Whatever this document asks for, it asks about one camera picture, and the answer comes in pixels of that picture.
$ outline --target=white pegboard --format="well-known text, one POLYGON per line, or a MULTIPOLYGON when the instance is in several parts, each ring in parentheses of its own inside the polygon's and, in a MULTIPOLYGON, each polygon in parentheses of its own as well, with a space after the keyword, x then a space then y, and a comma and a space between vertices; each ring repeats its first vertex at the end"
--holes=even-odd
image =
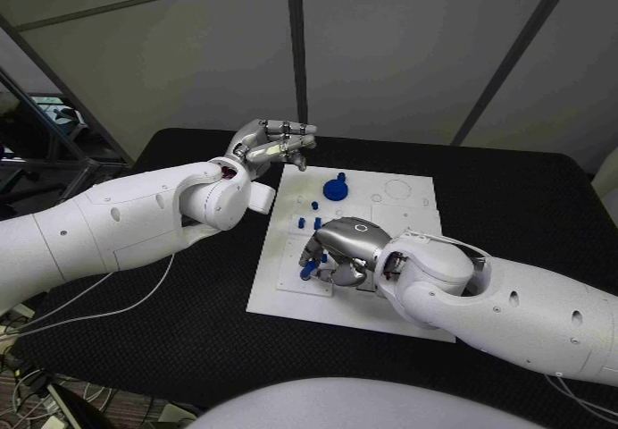
MULTIPOLYGON (((406 227, 442 234, 430 177, 321 167, 299 172, 293 166, 285 166, 247 311, 453 342, 446 331, 412 326, 374 292, 299 279, 298 259, 314 232, 314 219, 319 217, 325 223, 342 216, 370 220, 391 236, 406 227), (342 201, 334 202, 325 199, 321 188, 340 172, 345 173, 348 193, 342 201), (311 208, 312 201, 318 202, 316 210, 311 208), (305 218, 302 229, 298 217, 305 218)), ((329 258, 321 267, 328 265, 329 258)))

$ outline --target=black table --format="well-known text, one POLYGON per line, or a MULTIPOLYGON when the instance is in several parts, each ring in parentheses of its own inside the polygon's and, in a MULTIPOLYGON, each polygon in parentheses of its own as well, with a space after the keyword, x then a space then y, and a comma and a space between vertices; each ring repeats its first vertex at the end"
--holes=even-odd
MULTIPOLYGON (((134 172, 220 156, 231 135, 161 130, 134 172)), ((566 156, 319 138, 308 164, 430 176, 445 235, 618 293, 618 233, 566 156)), ((276 188, 280 172, 275 165, 260 182, 276 188)), ((231 231, 177 254, 164 286, 135 310, 24 337, 18 356, 82 380, 203 407, 280 381, 352 376, 445 391, 548 427, 602 425, 540 374, 461 341, 246 313, 267 222, 269 216, 247 211, 231 231)), ((115 274, 49 322, 125 307, 149 291, 165 266, 167 259, 115 274)), ((53 290, 40 314, 92 282, 53 290)), ((570 385, 586 399, 607 407, 618 403, 616 389, 570 385)))

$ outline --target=blue knob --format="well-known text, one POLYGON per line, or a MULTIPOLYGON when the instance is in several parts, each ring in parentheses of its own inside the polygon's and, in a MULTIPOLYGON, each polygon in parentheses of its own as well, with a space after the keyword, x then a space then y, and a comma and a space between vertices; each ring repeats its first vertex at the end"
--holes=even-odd
POLYGON ((324 196, 331 201, 341 201, 347 197, 345 173, 337 174, 337 179, 324 183, 324 196))
POLYGON ((305 267, 302 268, 302 271, 299 272, 299 278, 302 280, 308 280, 311 278, 311 271, 314 269, 315 269, 315 263, 312 261, 308 261, 305 267))

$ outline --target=silver robot hand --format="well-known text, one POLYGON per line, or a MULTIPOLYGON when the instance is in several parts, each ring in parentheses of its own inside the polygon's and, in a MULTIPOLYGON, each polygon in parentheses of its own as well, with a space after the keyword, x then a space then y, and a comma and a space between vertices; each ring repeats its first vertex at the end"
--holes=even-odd
POLYGON ((224 156, 246 166, 252 180, 265 173, 270 162, 291 163, 303 172, 306 160, 299 149, 315 147, 316 130, 303 123, 256 119, 231 137, 224 156))
POLYGON ((342 217, 327 222, 314 232, 302 250, 298 261, 303 267, 302 280, 315 277, 337 286, 358 286, 367 278, 367 270, 376 268, 388 241, 390 236, 383 229, 363 219, 342 217), (334 269, 319 269, 324 250, 337 263, 334 269))

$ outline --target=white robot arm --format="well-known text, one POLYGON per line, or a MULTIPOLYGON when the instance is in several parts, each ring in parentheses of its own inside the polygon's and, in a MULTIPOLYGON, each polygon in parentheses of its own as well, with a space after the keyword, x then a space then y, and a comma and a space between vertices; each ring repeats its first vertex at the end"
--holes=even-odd
POLYGON ((370 270, 414 326, 443 328, 525 369, 618 386, 618 297, 535 266, 469 258, 453 243, 413 231, 391 240, 377 225, 341 218, 308 241, 301 276, 355 286, 370 270), (322 250, 334 270, 319 269, 322 250))
POLYGON ((115 179, 59 206, 0 222, 0 314, 59 284, 146 265, 237 224, 249 208, 267 214, 273 189, 252 182, 272 161, 303 170, 301 147, 316 129, 250 122, 224 156, 115 179), (181 215, 197 224, 184 226, 181 215))

